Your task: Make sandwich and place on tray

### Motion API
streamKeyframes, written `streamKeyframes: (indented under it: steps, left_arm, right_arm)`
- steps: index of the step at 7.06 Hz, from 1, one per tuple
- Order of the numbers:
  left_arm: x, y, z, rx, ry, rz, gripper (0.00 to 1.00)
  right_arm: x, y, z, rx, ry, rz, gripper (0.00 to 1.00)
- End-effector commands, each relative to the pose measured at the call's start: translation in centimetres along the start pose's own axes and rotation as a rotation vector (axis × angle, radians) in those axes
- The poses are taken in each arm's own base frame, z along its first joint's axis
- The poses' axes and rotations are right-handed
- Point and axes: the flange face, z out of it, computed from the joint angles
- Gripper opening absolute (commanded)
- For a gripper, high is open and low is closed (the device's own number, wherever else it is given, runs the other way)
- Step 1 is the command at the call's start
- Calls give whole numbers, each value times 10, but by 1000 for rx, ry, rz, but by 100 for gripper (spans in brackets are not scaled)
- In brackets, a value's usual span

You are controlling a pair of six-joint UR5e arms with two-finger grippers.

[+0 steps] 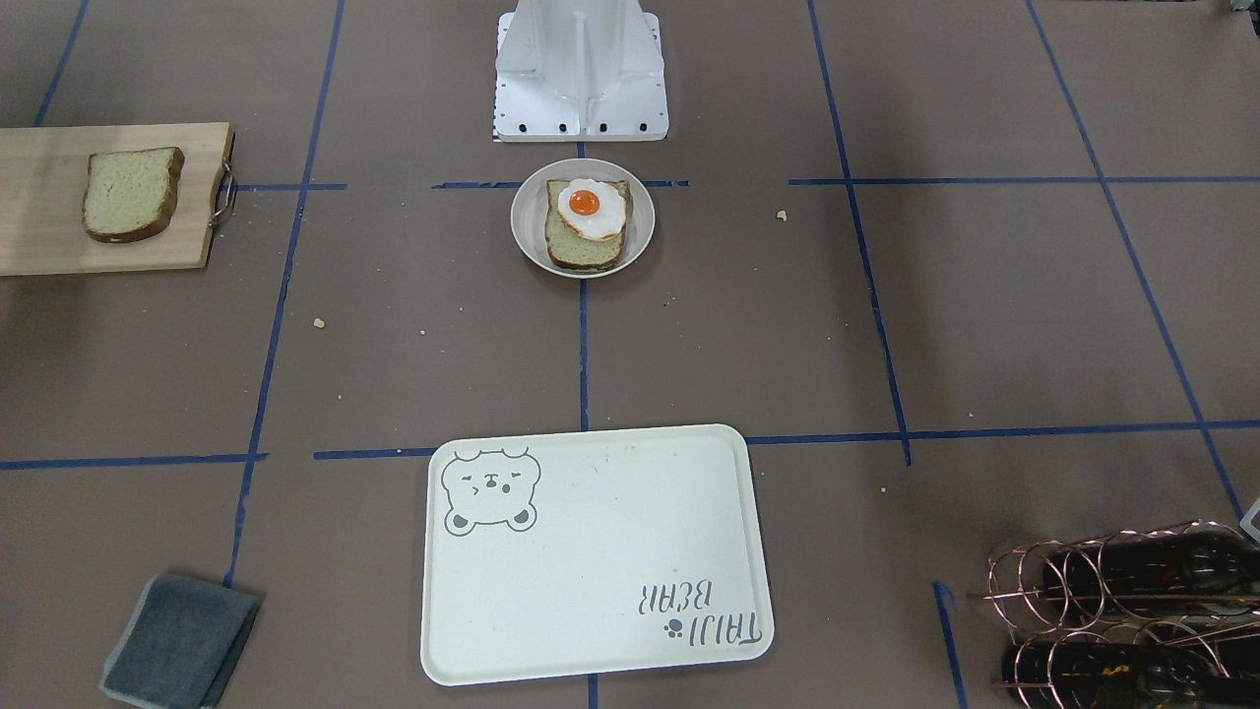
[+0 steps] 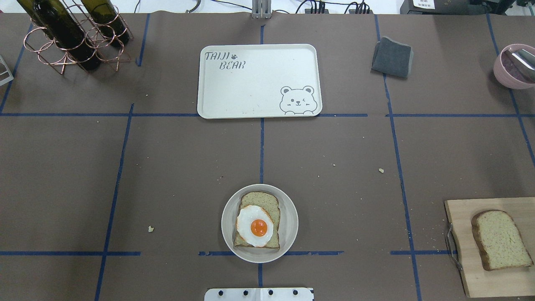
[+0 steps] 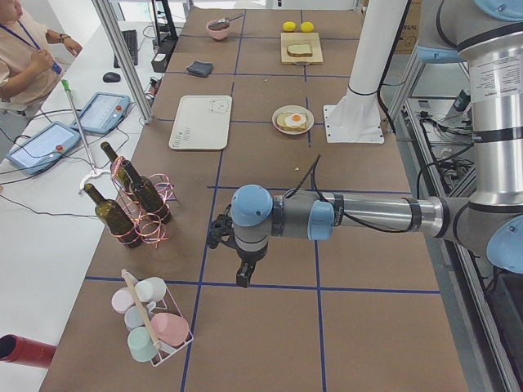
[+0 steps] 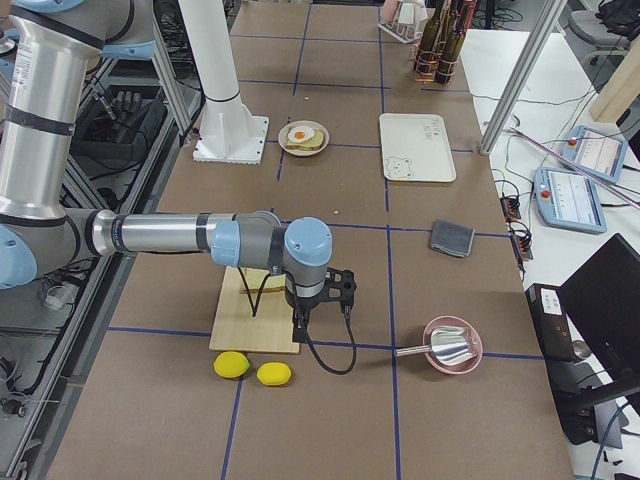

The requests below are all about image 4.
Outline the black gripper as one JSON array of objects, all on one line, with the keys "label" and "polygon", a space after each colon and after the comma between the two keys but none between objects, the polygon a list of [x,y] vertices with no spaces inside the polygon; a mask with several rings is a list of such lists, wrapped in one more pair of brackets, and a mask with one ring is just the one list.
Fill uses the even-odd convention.
[{"label": "black gripper", "polygon": [[324,287],[324,302],[353,303],[356,291],[354,272],[329,267],[327,269]]}]

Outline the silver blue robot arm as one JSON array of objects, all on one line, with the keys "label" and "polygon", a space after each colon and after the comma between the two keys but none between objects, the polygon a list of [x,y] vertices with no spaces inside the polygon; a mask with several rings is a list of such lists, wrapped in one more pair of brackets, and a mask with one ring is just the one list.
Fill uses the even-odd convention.
[{"label": "silver blue robot arm", "polygon": [[59,201],[88,62],[149,59],[149,1],[15,1],[19,42],[1,141],[1,285],[9,289],[88,256],[202,252],[220,264],[287,278],[296,314],[336,301],[349,314],[356,283],[329,267],[332,235],[305,217],[283,226],[271,212],[117,214]]}]

